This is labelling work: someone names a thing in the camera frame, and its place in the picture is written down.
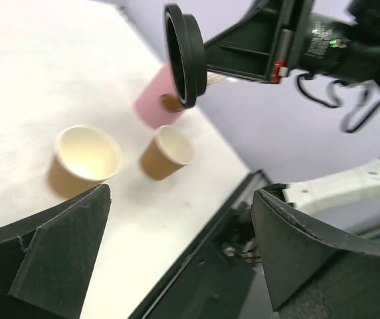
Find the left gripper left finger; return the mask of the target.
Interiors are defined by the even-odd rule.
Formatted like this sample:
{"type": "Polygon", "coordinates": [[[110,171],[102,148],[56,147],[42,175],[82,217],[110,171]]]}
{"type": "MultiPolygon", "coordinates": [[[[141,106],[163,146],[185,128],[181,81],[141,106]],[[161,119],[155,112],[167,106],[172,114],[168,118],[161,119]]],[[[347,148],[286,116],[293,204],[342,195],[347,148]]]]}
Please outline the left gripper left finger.
{"type": "Polygon", "coordinates": [[[111,206],[102,184],[0,227],[0,318],[79,318],[111,206]]]}

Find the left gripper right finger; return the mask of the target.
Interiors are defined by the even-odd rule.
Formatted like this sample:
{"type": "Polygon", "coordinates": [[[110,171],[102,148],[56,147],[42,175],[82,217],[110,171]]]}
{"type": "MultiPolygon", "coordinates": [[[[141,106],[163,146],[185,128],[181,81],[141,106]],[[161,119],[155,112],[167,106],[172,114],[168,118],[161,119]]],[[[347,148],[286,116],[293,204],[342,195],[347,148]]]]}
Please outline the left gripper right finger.
{"type": "Polygon", "coordinates": [[[380,243],[254,192],[252,223],[280,318],[380,318],[380,243]]]}

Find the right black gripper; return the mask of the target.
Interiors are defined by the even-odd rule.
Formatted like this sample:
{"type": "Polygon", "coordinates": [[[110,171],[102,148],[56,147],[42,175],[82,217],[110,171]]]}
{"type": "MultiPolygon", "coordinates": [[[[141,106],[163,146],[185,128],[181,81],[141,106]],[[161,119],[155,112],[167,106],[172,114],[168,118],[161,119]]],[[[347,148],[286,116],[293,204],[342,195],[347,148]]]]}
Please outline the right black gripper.
{"type": "Polygon", "coordinates": [[[253,1],[234,25],[204,44],[207,70],[279,83],[291,70],[335,76],[350,25],[313,13],[313,1],[253,1]]]}

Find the brown paper cup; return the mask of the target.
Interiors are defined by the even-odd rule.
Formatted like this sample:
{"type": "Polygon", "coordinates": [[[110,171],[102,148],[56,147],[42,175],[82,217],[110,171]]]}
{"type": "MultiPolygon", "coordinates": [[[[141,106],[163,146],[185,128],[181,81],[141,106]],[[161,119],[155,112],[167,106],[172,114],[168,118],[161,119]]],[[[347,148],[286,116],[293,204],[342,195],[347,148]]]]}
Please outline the brown paper cup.
{"type": "Polygon", "coordinates": [[[175,126],[165,125],[155,131],[140,156],[139,165],[148,177],[161,181],[192,163],[194,157],[194,146],[188,135],[175,126]]]}
{"type": "Polygon", "coordinates": [[[70,199],[115,176],[122,162],[118,143],[104,130],[71,126],[54,141],[47,183],[56,195],[70,199]]]}

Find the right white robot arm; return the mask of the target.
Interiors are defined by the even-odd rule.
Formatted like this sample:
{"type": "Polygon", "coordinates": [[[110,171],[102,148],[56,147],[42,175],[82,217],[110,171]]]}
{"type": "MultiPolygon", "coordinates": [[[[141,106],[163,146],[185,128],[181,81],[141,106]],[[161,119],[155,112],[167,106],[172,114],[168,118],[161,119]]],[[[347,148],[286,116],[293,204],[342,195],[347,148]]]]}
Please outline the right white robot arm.
{"type": "Polygon", "coordinates": [[[252,169],[288,181],[295,197],[380,181],[380,1],[353,1],[352,24],[311,1],[254,1],[205,44],[210,71],[236,78],[207,89],[203,108],[252,169]]]}

